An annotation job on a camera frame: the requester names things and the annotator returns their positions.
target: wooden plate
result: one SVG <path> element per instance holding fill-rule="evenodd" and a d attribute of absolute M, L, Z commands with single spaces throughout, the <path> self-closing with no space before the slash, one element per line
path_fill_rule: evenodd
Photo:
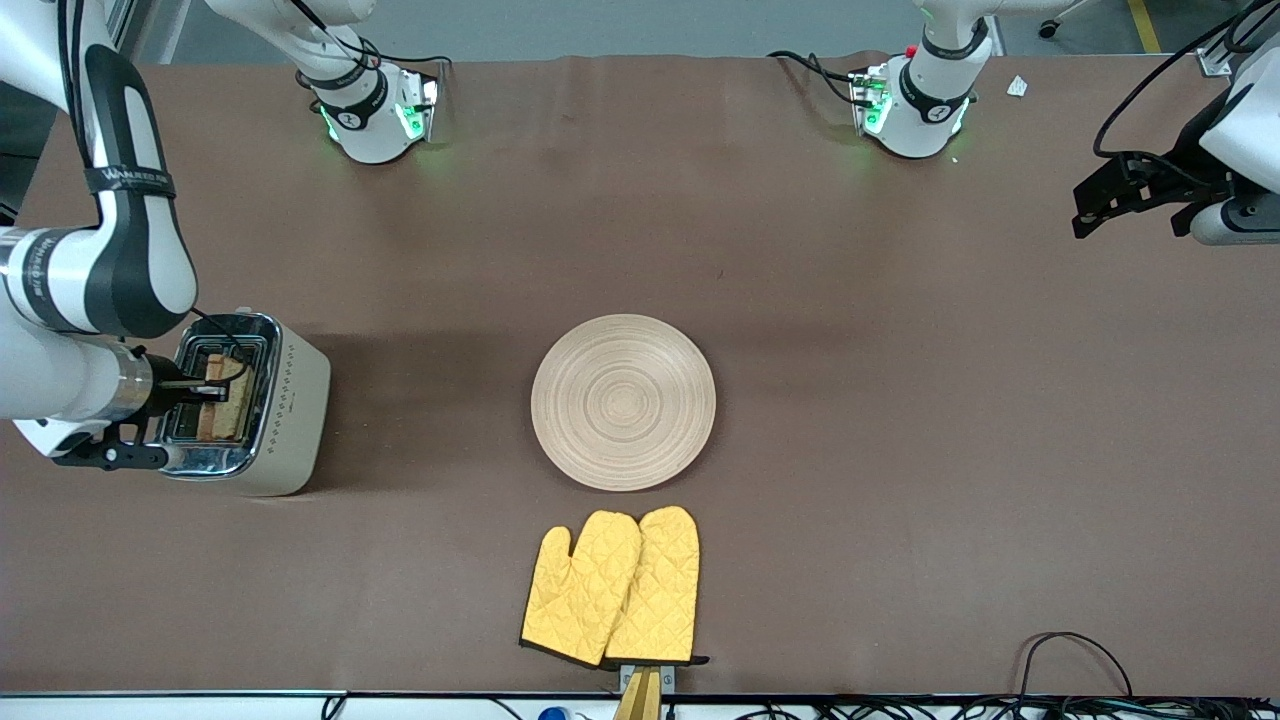
<path fill-rule="evenodd" d="M 534 378 L 534 432 L 556 466 L 599 489 L 673 478 L 707 445 L 716 383 L 684 333 L 644 315 L 605 315 L 559 338 Z"/>

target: table surface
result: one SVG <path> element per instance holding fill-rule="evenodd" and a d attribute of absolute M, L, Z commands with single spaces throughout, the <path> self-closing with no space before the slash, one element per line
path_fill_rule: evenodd
<path fill-rule="evenodd" d="M 1160 211 L 1070 237 L 1153 63 L 993 60 L 922 161 L 772 60 L 458 65 L 449 142 L 385 167 L 292 69 L 148 68 L 201 305 L 329 356 L 325 439 L 306 492 L 248 500 L 0 430 L 0 688 L 609 688 L 517 646 L 539 538 L 678 503 L 713 659 L 684 691 L 1007 692 L 1071 629 L 1139 693 L 1274 693 L 1280 250 Z M 1178 67 L 1116 143 L 1164 149 L 1220 87 Z M 63 123 L 23 224 L 92 218 Z M 609 313 L 687 333 L 719 397 L 635 495 L 563 477 L 529 416 L 547 350 Z M 1064 643 L 1032 689 L 1116 685 Z"/>

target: yellow oven mitt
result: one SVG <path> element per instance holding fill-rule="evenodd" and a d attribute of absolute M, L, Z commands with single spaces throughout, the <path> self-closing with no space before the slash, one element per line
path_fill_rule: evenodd
<path fill-rule="evenodd" d="M 520 644 L 595 667 L 622 615 L 640 559 L 640 528 L 621 512 L 593 512 L 570 552 L 568 528 L 543 537 Z"/>
<path fill-rule="evenodd" d="M 690 664 L 700 562 L 698 525 L 684 507 L 663 507 L 640 520 L 640 566 L 604 655 L 611 665 Z"/>

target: bread slice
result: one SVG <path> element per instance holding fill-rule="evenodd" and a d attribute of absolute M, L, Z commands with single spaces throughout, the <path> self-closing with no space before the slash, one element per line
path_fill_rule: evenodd
<path fill-rule="evenodd" d="M 228 355 L 210 355 L 205 368 L 206 380 L 230 378 L 243 364 Z M 236 441 L 241 438 L 244 418 L 252 405 L 250 388 L 253 386 L 253 369 L 232 382 L 225 402 L 205 402 L 200 406 L 200 423 L 196 425 L 197 442 Z"/>

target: black strap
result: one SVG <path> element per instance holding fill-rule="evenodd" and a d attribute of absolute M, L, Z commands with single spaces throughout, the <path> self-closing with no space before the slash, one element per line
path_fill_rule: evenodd
<path fill-rule="evenodd" d="M 63 238 L 76 231 L 77 228 L 44 231 L 27 249 L 22 263 L 22 291 L 27 297 L 27 304 L 36 313 L 36 318 L 27 319 L 38 319 L 45 327 L 58 333 L 83 332 L 58 309 L 58 305 L 54 304 L 54 292 L 49 287 L 49 263 L 54 258 L 54 249 Z"/>
<path fill-rule="evenodd" d="M 346 108 L 339 108 L 338 105 L 330 105 L 323 102 L 321 106 L 325 114 L 329 115 L 335 123 L 346 129 L 365 129 L 369 124 L 369 118 L 374 117 L 374 113 L 381 109 L 383 104 L 387 102 L 387 76 L 381 70 L 378 70 L 378 85 L 374 91 L 355 105 L 348 105 Z"/>
<path fill-rule="evenodd" d="M 356 82 L 358 82 L 360 78 L 364 77 L 365 70 L 369 69 L 370 68 L 366 68 L 362 61 L 357 61 L 356 65 L 351 68 L 351 70 L 347 74 L 333 79 L 316 79 L 307 74 L 302 77 L 307 78 L 307 82 L 311 83 L 312 90 L 342 90 L 343 87 L 356 85 Z"/>
<path fill-rule="evenodd" d="M 973 38 L 969 40 L 969 45 L 965 45 L 959 50 L 938 47 L 937 45 L 929 42 L 929 33 L 924 33 L 920 38 L 920 50 L 924 50 L 934 58 L 942 58 L 943 60 L 964 60 L 978 50 L 978 46 L 982 45 L 983 40 L 987 40 L 987 18 L 978 18 L 978 22 L 973 26 Z"/>
<path fill-rule="evenodd" d="M 174 197 L 173 176 L 154 168 L 133 168 L 129 165 L 108 165 L 105 168 L 86 168 L 84 182 L 92 193 L 122 191 L 132 195 L 159 195 Z"/>
<path fill-rule="evenodd" d="M 970 86 L 969 90 L 959 97 L 952 97 L 950 100 L 933 97 L 915 86 L 911 81 L 910 70 L 911 61 L 908 60 L 908 63 L 902 65 L 902 73 L 897 77 L 897 83 L 902 88 L 902 99 L 906 100 L 908 105 L 919 110 L 920 119 L 931 126 L 947 122 L 951 115 L 954 115 L 955 111 L 964 105 L 964 101 L 969 99 L 969 94 L 973 91 L 973 86 Z"/>

